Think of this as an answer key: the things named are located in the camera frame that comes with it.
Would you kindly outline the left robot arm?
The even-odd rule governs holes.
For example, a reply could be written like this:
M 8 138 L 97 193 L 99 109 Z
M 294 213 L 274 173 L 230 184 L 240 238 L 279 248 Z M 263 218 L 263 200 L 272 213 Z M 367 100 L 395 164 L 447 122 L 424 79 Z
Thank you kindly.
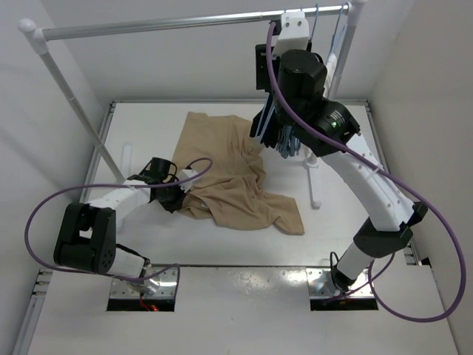
M 130 176 L 103 197 L 70 203 L 53 252 L 55 264 L 143 284 L 150 261 L 117 243 L 118 224 L 135 209 L 155 200 L 164 206 L 180 202 L 184 191 L 179 186 L 153 187 L 178 180 L 175 163 L 152 158 L 140 173 Z

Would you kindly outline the light blue plastic hanger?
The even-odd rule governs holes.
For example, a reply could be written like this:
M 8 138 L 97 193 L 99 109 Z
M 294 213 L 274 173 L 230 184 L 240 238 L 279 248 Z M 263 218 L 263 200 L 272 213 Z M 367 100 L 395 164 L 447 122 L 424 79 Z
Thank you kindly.
M 265 132 L 268 128 L 270 123 L 271 117 L 273 116 L 275 111 L 275 104 L 273 100 L 273 96 L 268 93 L 265 99 L 264 106 L 259 114 L 259 120 L 254 130 L 254 137 L 259 139 L 260 143 L 263 143 L 263 138 Z

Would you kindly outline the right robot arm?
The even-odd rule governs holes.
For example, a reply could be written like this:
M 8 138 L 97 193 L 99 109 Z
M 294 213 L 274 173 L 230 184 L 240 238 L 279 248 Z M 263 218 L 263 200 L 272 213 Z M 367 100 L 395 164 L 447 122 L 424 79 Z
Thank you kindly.
M 428 208 L 411 201 L 380 174 L 356 119 L 343 104 L 323 96 L 328 68 L 318 54 L 288 50 L 272 55 L 273 68 L 269 69 L 264 48 L 256 46 L 256 87 L 268 96 L 253 119 L 250 136 L 283 158 L 293 157 L 305 145 L 341 177 L 368 214 L 353 242 L 330 269 L 334 288 L 344 293 L 373 260 L 406 247 L 413 236 L 412 226 L 422 221 Z M 309 128 L 376 167 L 371 169 L 345 150 L 312 136 Z

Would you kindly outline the beige t shirt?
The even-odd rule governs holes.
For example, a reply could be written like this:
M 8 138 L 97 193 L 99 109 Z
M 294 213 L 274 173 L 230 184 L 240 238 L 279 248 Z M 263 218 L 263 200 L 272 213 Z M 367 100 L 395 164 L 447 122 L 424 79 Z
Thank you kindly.
M 294 198 L 266 192 L 262 146 L 250 137 L 251 122 L 235 116 L 189 112 L 173 154 L 181 169 L 201 172 L 213 163 L 183 201 L 181 213 L 213 219 L 220 227 L 254 231 L 275 226 L 303 235 L 304 224 Z

